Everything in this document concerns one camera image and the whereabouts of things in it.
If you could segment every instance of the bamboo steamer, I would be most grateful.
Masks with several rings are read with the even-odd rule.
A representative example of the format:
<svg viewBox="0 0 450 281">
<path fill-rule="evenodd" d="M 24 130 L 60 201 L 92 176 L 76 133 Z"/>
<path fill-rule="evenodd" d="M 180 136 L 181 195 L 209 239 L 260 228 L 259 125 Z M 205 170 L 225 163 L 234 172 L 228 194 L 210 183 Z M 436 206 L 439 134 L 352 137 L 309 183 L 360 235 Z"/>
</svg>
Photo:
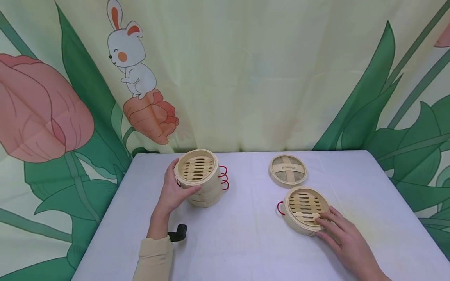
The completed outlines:
<svg viewBox="0 0 450 281">
<path fill-rule="evenodd" d="M 175 176 L 179 185 L 186 189 L 200 185 L 202 189 L 191 195 L 188 201 L 207 208 L 222 197 L 221 171 L 217 157 L 209 150 L 197 149 L 184 154 L 175 166 Z"/>
<path fill-rule="evenodd" d="M 292 155 L 278 155 L 269 165 L 269 175 L 281 187 L 299 186 L 308 175 L 305 164 Z"/>
<path fill-rule="evenodd" d="M 278 207 L 281 203 L 283 205 L 280 210 Z M 292 188 L 284 201 L 278 203 L 277 208 L 293 230 L 309 236 L 324 229 L 315 218 L 330 210 L 328 201 L 320 193 L 304 186 Z"/>
</svg>

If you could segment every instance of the right hand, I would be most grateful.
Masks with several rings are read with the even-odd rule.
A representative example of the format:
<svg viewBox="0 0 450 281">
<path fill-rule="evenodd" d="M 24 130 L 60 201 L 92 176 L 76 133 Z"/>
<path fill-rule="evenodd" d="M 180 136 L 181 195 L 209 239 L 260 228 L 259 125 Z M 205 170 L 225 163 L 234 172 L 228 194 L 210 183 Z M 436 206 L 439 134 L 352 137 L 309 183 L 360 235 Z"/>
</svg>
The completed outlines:
<svg viewBox="0 0 450 281">
<path fill-rule="evenodd" d="M 316 221 L 334 238 L 324 231 L 316 235 L 327 243 L 341 263 L 361 281 L 390 280 L 381 270 L 369 245 L 356 226 L 330 206 L 330 211 L 321 213 Z"/>
</svg>

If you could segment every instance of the pink cheek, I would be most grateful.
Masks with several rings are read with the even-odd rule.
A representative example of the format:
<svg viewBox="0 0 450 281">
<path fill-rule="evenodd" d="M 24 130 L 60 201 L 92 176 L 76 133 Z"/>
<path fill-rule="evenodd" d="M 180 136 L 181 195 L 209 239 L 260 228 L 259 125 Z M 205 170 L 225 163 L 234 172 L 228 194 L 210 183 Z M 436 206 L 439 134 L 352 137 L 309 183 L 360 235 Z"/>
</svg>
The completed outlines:
<svg viewBox="0 0 450 281">
<path fill-rule="evenodd" d="M 127 56 L 126 53 L 124 53 L 124 52 L 119 52 L 119 53 L 117 54 L 117 57 L 119 58 L 119 60 L 120 60 L 121 62 L 126 62 L 126 60 L 128 59 L 128 56 Z"/>
</svg>

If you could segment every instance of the orange flower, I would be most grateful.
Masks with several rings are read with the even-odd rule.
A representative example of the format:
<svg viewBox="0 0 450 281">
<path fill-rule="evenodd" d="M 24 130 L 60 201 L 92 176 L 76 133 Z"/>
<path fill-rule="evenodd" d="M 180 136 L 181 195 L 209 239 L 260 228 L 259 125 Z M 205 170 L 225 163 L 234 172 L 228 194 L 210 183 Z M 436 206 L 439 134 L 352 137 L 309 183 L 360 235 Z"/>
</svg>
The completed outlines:
<svg viewBox="0 0 450 281">
<path fill-rule="evenodd" d="M 27 56 L 0 54 L 0 142 L 20 160 L 40 163 L 89 141 L 94 120 L 67 80 Z"/>
<path fill-rule="evenodd" d="M 138 132 L 157 144 L 167 144 L 167 137 L 178 126 L 175 108 L 163 101 L 158 89 L 148 92 L 143 99 L 130 98 L 123 105 L 123 112 Z"/>
</svg>

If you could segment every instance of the curtain backdrop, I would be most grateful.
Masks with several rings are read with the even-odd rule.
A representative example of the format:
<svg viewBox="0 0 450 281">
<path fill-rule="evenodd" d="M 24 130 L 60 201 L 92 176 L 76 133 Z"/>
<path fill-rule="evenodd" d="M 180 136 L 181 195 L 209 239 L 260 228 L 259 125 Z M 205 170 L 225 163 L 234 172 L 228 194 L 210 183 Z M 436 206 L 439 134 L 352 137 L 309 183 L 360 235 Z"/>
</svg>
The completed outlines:
<svg viewBox="0 0 450 281">
<path fill-rule="evenodd" d="M 368 150 L 450 258 L 449 8 L 1 1 L 0 281 L 69 280 L 134 155 L 195 148 Z"/>
</svg>

